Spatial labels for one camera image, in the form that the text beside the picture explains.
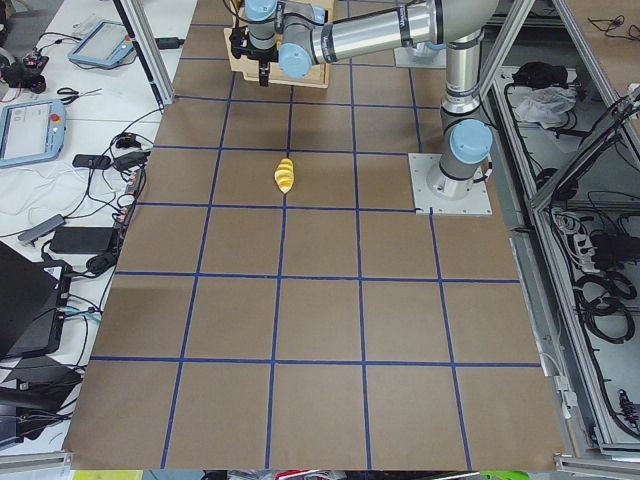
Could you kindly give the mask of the silver robot arm over table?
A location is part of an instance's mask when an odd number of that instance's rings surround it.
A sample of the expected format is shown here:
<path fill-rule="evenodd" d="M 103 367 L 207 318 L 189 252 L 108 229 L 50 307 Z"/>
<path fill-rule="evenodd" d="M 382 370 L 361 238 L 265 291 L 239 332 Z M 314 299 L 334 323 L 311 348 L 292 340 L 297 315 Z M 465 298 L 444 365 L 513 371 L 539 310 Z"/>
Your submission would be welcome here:
<path fill-rule="evenodd" d="M 291 79 L 316 65 L 387 50 L 418 46 L 446 55 L 446 90 L 441 103 L 446 147 L 430 168 L 430 191 L 447 200 L 465 198 L 493 143 L 489 128 L 474 115 L 481 104 L 480 61 L 484 26 L 495 1 L 409 1 L 355 17 L 330 20 L 315 1 L 227 1 L 235 23 L 229 36 L 234 58 L 258 64 L 258 82 L 269 82 L 277 64 Z"/>

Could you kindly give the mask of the black gripper over table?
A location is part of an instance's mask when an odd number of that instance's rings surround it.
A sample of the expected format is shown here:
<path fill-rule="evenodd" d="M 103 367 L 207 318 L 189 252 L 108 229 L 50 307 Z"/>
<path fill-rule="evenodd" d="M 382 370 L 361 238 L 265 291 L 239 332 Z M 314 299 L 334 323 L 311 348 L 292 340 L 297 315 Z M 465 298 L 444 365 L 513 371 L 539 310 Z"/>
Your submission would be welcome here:
<path fill-rule="evenodd" d="M 258 79 L 261 87 L 269 86 L 270 63 L 277 60 L 276 34 L 253 33 L 248 27 L 234 27 L 230 34 L 231 55 L 259 61 Z"/>

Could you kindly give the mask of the robot base plate near cabinet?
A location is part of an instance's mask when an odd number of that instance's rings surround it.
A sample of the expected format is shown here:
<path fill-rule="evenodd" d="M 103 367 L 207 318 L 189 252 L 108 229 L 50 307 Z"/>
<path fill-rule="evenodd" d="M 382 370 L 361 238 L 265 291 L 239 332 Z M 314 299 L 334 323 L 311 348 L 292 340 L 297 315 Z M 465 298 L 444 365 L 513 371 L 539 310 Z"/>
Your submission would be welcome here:
<path fill-rule="evenodd" d="M 437 69 L 446 68 L 446 45 L 429 42 L 394 50 L 395 66 L 399 68 Z"/>

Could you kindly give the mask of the robot base plate near bread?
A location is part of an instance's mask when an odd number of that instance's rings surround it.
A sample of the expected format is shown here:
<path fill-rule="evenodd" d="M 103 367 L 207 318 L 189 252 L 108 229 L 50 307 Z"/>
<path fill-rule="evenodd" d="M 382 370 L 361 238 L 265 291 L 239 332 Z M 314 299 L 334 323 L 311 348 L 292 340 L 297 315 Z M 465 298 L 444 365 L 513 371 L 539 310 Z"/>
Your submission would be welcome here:
<path fill-rule="evenodd" d="M 491 216 L 484 172 L 480 165 L 467 180 L 453 180 L 440 169 L 440 154 L 409 153 L 414 211 L 419 215 Z"/>

